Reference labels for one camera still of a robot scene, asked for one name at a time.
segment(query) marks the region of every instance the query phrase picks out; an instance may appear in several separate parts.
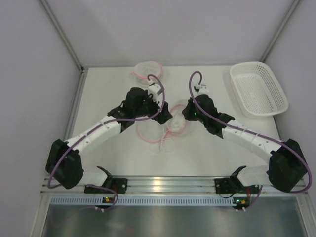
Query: red wire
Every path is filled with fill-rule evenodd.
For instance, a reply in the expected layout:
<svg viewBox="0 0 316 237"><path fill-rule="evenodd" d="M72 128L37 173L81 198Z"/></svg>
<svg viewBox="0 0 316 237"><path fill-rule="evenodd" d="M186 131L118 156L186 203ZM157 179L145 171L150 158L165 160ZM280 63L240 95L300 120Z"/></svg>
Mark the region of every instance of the red wire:
<svg viewBox="0 0 316 237"><path fill-rule="evenodd" d="M251 193L250 193L250 189L247 187L247 198L250 201L250 197L251 197Z"/></svg>

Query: white enclosure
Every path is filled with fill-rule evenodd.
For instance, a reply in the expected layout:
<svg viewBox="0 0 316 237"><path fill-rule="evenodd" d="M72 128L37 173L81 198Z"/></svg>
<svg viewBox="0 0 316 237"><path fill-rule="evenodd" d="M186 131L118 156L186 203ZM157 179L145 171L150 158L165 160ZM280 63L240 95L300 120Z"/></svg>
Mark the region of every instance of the white enclosure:
<svg viewBox="0 0 316 237"><path fill-rule="evenodd" d="M135 86L130 80L132 68L127 66L147 60L164 66L162 82L171 105L189 97L190 74L201 69L219 111L266 135L297 140L316 174L315 11L313 0L2 3L1 236L35 236L34 230L43 228L34 219L37 210L38 217L43 210L40 192L44 190L45 164L52 142L84 131L119 105L129 88ZM228 83L229 68L246 61L262 61L271 67L289 100L285 113L261 119L241 113ZM111 101L103 105L102 100L107 98ZM100 161L104 162L102 166L107 165L97 155L112 149L117 162L107 162L115 175L214 176L229 175L243 162L256 160L255 155L234 144L216 150L224 148L225 142L208 135L199 126L191 137L175 139L175 152L158 156L169 162L164 169L158 161L146 163L148 156L153 158L147 147L135 156L144 143L136 140L135 129L131 128L125 137L118 136L96 149L91 164ZM128 139L135 144L123 150L129 152L129 159L125 159L114 143L127 143ZM198 165L186 150L195 141L205 144L199 156L211 157ZM239 157L227 165L235 152ZM315 186L309 194L316 205Z"/></svg>

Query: black bracket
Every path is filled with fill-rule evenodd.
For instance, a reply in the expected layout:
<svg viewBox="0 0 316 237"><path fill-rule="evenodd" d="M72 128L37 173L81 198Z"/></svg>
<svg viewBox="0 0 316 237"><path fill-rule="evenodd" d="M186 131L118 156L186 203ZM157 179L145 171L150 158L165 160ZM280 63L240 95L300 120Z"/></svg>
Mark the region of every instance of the black bracket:
<svg viewBox="0 0 316 237"><path fill-rule="evenodd" d="M229 178L214 179L217 194L246 194L247 188L251 194L259 193L259 186L251 185L245 187L237 178L238 173L246 166L239 167Z"/></svg>

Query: pink rim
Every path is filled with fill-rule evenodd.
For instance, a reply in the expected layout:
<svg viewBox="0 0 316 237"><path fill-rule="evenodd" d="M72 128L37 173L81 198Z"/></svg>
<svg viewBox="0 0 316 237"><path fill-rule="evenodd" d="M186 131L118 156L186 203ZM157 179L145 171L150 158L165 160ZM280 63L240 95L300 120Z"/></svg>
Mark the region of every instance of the pink rim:
<svg viewBox="0 0 316 237"><path fill-rule="evenodd" d="M181 105L181 104L175 105L174 107L172 107L172 109L170 110L170 112L172 113L175 109L177 109L177 108L179 108L179 107L185 107L185 106L184 106L184 105ZM166 132L166 134L165 134L162 138L160 138L160 139L158 139L158 140L154 140L154 141L148 140L148 139L144 138L144 137L140 134L139 128L138 128L138 124L136 124L136 132L137 132L137 135L138 135L142 140L144 140L145 142L148 142L148 143L151 143L151 144L155 144L155 143L161 142L162 139L168 138L169 135L171 135L171 136L179 136L179 135L181 135L181 133L183 133L184 129L186 128L186 126L187 126L187 121L186 121L186 124L185 124L185 126L183 127L183 129L182 129L181 131L179 131L179 132L171 132L171 131L169 130L169 128L167 127L167 132Z"/></svg>
<svg viewBox="0 0 316 237"><path fill-rule="evenodd" d="M161 75L162 75L162 65L161 65L161 63L159 63L159 62L156 62L156 61L153 61L153 62L158 63L158 65L159 65L159 67L160 67L160 73L159 73L159 75L156 75L158 78L160 78ZM147 80L147 77L143 77L143 76L141 76L141 75L138 75L135 71L132 71L132 73L133 73L135 76L137 76L139 79L141 79L141 80Z"/></svg>

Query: white cable tie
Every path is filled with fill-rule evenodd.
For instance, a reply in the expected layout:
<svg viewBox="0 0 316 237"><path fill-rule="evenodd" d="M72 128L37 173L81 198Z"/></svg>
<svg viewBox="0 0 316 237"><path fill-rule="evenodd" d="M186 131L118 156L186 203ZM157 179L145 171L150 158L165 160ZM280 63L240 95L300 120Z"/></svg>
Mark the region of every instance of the white cable tie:
<svg viewBox="0 0 316 237"><path fill-rule="evenodd" d="M252 148L253 148L253 142L254 142L254 140L257 138L259 136L259 133L257 133L254 137L253 137L253 139L252 139L252 141L251 141L251 146L250 146L250 151L252 152Z"/></svg>
<svg viewBox="0 0 316 237"><path fill-rule="evenodd" d="M243 131L240 133L239 138L241 138L241 136L243 135L243 133L247 130L247 128L244 128Z"/></svg>

